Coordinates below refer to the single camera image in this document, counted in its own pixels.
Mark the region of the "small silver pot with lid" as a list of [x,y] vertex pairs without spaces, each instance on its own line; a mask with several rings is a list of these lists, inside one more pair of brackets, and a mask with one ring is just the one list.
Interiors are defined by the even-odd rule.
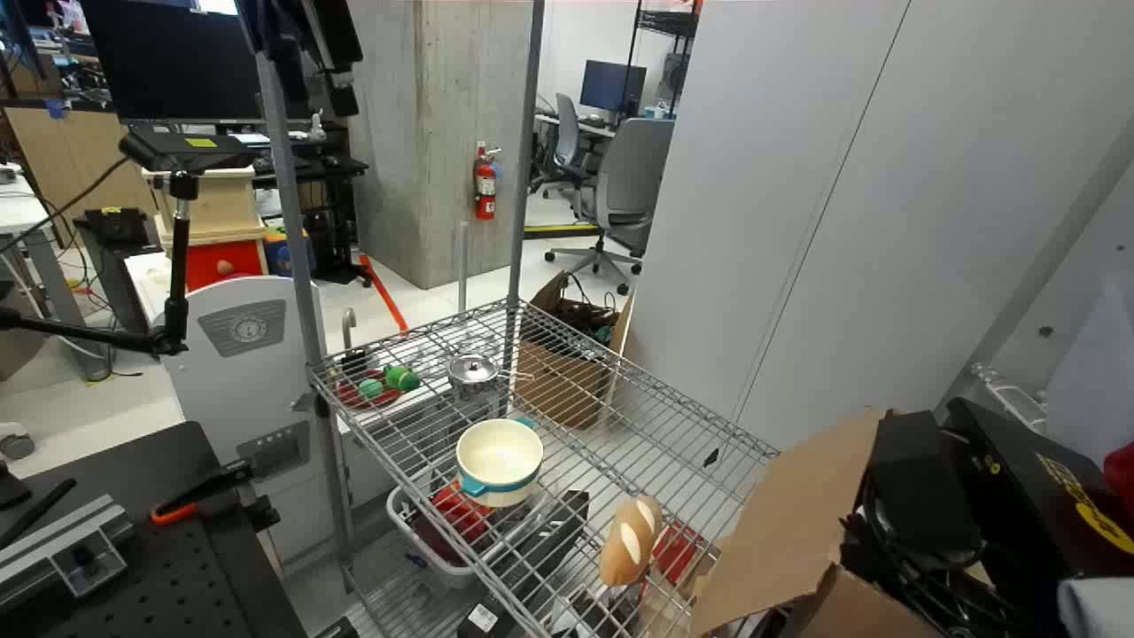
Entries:
[[454,395],[471,400],[479,395],[498,394],[500,367],[485,354],[457,354],[447,364],[447,375]]

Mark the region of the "white and green pot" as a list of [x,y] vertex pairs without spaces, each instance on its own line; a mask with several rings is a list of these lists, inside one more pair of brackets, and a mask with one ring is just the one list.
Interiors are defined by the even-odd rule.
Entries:
[[536,487],[544,444],[526,417],[496,417],[469,425],[456,444],[462,495],[491,509],[516,507]]

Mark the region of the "red toy pot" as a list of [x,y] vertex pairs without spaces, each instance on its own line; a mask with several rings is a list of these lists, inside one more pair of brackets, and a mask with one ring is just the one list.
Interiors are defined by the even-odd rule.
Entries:
[[479,504],[473,497],[463,493],[459,480],[450,480],[445,487],[439,488],[430,499],[430,505],[445,518],[454,531],[462,535],[463,541],[468,542],[474,548],[491,542],[489,524],[493,521],[493,509]]

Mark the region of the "large black monitor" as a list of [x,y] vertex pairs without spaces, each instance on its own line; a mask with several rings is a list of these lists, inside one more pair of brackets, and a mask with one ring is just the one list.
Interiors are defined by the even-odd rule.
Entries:
[[122,121],[259,121],[259,63],[240,18],[151,0],[82,5]]

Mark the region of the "black desk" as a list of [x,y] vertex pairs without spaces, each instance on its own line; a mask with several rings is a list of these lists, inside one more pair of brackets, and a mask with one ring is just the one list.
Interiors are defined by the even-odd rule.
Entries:
[[289,141],[301,226],[315,252],[312,274],[329,283],[370,287],[353,258],[353,247],[357,239],[354,185],[371,165],[353,156],[346,125],[327,122],[323,129],[324,141]]

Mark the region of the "red fire extinguisher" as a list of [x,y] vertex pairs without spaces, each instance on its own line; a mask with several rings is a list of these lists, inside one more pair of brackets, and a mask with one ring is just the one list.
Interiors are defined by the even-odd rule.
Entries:
[[473,175],[474,215],[479,221],[494,221],[497,215],[498,153],[499,148],[486,148],[485,141],[477,141],[477,158],[471,175]]

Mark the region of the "wooden toy cabinet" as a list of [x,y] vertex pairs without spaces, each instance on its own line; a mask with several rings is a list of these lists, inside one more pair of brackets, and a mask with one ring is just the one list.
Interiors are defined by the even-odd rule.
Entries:
[[252,167],[204,171],[191,201],[187,291],[239,277],[266,277],[266,226],[254,205]]

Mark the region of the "grey office chair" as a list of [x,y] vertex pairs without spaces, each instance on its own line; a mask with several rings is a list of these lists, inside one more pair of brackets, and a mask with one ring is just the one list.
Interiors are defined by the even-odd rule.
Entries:
[[568,184],[573,190],[579,187],[595,186],[595,178],[589,175],[582,162],[584,153],[579,150],[579,117],[576,113],[572,97],[562,93],[556,93],[556,138],[555,146],[550,148],[551,165],[555,171],[548,176],[539,176],[528,184],[528,194],[534,195],[547,184]]
[[589,249],[547,250],[547,262],[558,255],[579,257],[572,274],[583,267],[596,275],[611,272],[618,277],[617,294],[629,294],[632,279],[620,266],[628,265],[633,275],[641,273],[675,125],[674,120],[632,118],[619,127],[598,175],[576,179],[572,210],[596,227],[595,244]]

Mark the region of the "orange floor strip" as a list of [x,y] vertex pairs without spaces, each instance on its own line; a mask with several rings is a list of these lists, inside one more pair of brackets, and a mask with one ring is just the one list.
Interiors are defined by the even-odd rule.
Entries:
[[396,323],[397,330],[399,332],[408,331],[408,322],[406,322],[405,316],[401,314],[400,307],[398,307],[392,294],[389,292],[380,275],[376,274],[369,255],[361,252],[358,254],[358,262],[361,271],[363,271],[363,275],[366,278],[366,282],[374,288],[374,291],[376,291],[381,300],[384,301],[386,311],[388,311],[390,318],[392,318],[393,323]]

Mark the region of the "white table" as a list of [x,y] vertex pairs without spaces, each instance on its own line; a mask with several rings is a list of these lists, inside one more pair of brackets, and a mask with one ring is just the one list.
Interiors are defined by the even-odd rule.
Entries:
[[[48,213],[23,169],[12,163],[0,168],[0,307],[24,311],[33,318],[85,324],[81,300],[59,263]],[[52,342],[70,354],[85,381],[111,376],[104,346],[15,330],[0,331],[0,381],[12,378]]]

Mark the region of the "red toy plate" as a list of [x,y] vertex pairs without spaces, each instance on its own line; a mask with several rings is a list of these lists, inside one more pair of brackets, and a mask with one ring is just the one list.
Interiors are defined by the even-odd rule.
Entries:
[[383,408],[386,405],[393,405],[400,399],[401,393],[398,391],[389,391],[386,389],[384,394],[376,397],[376,400],[372,402],[365,402],[358,395],[356,385],[362,378],[380,378],[384,380],[384,372],[382,371],[366,371],[364,375],[356,378],[341,377],[335,383],[335,394],[337,399],[345,405],[346,408],[352,409],[378,409]]

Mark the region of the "white toy kitchen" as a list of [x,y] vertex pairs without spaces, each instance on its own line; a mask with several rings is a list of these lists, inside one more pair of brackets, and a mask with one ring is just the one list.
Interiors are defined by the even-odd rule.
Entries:
[[307,352],[291,279],[242,277],[187,295],[186,351],[163,359],[186,419],[222,463],[266,457],[252,480],[280,514],[268,529],[284,573],[335,548],[324,439],[301,403]]

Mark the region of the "brown paper bag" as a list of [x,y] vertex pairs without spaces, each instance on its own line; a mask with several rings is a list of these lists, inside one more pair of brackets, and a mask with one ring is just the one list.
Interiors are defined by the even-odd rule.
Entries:
[[598,423],[625,350],[634,301],[594,304],[578,277],[560,271],[528,303],[521,320],[517,392],[564,428]]

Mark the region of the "black and orange clamp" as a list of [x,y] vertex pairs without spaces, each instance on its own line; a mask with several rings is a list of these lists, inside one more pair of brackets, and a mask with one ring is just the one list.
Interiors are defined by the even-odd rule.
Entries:
[[[198,514],[201,504],[208,497],[235,492],[256,477],[259,477],[256,463],[247,457],[225,463],[223,467],[211,473],[206,479],[198,482],[197,485],[170,497],[166,503],[159,503],[150,509],[149,520],[155,526],[171,526],[191,520],[192,517]],[[279,511],[266,495],[255,497],[248,504],[242,504],[240,509],[256,533],[270,529],[271,526],[281,521]]]

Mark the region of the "white plastic bin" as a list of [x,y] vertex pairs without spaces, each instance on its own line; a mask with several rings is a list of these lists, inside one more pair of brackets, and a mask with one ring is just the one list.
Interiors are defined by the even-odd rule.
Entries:
[[[555,508],[555,496],[549,490],[539,486],[522,504],[505,509],[493,509],[493,521],[489,524],[491,542],[473,548],[479,558],[489,562],[503,558],[508,548],[517,545],[534,526],[542,524],[544,517]],[[408,543],[405,558],[418,568],[432,573],[442,586],[449,589],[465,589],[477,580],[469,562],[462,558],[448,537],[421,512],[417,504],[406,493],[396,487],[386,497],[386,514],[393,524],[393,529],[401,534]]]

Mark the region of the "black box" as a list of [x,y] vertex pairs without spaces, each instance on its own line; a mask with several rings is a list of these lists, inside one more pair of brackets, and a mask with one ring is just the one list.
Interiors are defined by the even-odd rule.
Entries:
[[508,638],[518,626],[515,607],[535,607],[544,595],[555,570],[576,548],[585,518],[590,513],[587,490],[567,490],[544,517],[517,545],[506,552],[503,562],[493,568],[501,592],[489,590],[469,609],[456,629],[456,638]]

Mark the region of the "toy bread loaf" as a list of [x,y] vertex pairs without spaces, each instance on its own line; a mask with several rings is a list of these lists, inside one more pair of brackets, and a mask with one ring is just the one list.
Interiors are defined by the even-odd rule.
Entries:
[[663,510],[655,497],[643,495],[624,501],[601,550],[600,581],[610,588],[637,582],[648,570],[663,524]]

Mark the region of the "red toy item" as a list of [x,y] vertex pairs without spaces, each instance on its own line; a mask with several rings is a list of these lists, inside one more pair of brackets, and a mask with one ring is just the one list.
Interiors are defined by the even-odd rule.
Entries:
[[665,580],[677,586],[686,578],[691,565],[696,565],[701,560],[704,548],[704,537],[693,526],[675,518],[665,525],[663,531],[657,537],[652,556]]

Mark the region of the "brown cardboard box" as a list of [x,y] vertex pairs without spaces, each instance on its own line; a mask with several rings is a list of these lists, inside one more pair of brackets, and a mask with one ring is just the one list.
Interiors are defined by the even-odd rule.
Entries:
[[936,417],[868,411],[816,433],[768,463],[720,558],[701,578],[691,638],[725,638],[788,609],[779,638],[939,638],[919,613],[843,568],[843,520],[858,507],[875,433],[936,432]]

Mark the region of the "black device with yellow label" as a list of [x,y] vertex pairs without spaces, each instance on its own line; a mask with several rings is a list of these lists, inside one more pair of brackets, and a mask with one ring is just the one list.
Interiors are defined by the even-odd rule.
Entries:
[[1066,579],[1134,577],[1134,521],[1086,456],[968,400],[875,433],[843,565],[939,638],[1070,638]]

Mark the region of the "grey cloth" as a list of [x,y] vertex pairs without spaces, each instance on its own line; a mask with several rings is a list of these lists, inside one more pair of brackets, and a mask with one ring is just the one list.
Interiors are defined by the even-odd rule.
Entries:
[[1134,577],[1066,579],[1057,603],[1070,638],[1134,638]]

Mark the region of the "silver aluminium bracket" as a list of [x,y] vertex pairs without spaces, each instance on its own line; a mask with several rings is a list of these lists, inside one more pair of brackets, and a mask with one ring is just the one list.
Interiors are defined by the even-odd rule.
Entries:
[[102,495],[1,548],[0,614],[57,586],[88,597],[126,572],[119,548],[134,534],[125,509]]

